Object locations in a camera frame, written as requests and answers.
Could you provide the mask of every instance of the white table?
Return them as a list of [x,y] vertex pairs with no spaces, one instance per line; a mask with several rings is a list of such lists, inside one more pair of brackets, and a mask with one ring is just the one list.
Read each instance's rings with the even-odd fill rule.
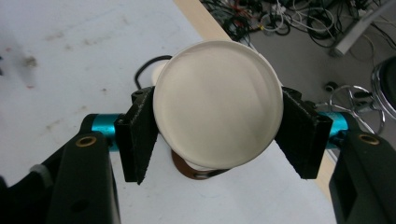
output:
[[[203,39],[170,0],[0,1],[0,27],[0,175],[9,185],[76,134],[87,114],[126,112],[145,61]],[[331,202],[275,143],[206,181],[181,175],[160,136],[141,186],[124,183],[118,153],[111,160],[122,223],[335,222]]]

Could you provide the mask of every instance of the white surface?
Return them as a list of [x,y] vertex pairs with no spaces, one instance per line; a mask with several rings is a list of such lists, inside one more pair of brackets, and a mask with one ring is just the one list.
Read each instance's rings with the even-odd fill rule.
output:
[[[201,40],[169,0],[0,1],[0,27],[0,174],[9,185],[87,114],[126,112],[144,62]],[[30,56],[37,67],[22,66]],[[332,205],[276,145],[207,181],[180,175],[161,137],[141,186],[124,183],[120,156],[111,159],[122,223],[334,223]]]
[[183,159],[213,169],[253,160],[282,120],[282,90],[271,65],[241,44],[212,40],[182,50],[162,70],[154,115]]

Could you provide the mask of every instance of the brass screw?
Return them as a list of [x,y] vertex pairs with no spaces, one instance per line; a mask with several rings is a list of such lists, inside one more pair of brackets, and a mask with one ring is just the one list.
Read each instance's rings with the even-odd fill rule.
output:
[[376,145],[379,144],[379,140],[378,139],[376,139],[376,138],[374,138],[374,137],[372,137],[371,135],[368,135],[368,134],[364,134],[364,133],[360,134],[359,135],[359,139],[361,141],[363,141],[363,142],[365,142],[367,144],[373,145],[373,146],[376,146]]
[[77,140],[76,146],[78,147],[88,147],[93,145],[96,142],[96,138],[93,136],[82,137]]

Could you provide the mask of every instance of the cup bottom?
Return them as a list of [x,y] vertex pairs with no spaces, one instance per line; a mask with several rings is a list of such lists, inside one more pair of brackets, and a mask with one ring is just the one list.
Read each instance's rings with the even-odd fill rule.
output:
[[229,169],[226,169],[226,170],[196,170],[196,169],[193,169],[186,163],[186,161],[183,158],[181,158],[179,155],[177,155],[174,150],[172,150],[172,160],[179,172],[181,172],[184,176],[186,176],[190,179],[195,179],[195,180],[205,180],[205,179],[208,179],[215,175],[220,175],[224,172],[229,171]]

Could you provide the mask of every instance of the white cup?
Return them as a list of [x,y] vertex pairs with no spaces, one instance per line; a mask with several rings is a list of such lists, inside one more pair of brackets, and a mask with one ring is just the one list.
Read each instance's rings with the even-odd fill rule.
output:
[[272,66],[256,51],[224,40],[174,56],[156,83],[153,107],[165,141],[198,170],[253,160],[275,138],[283,114]]

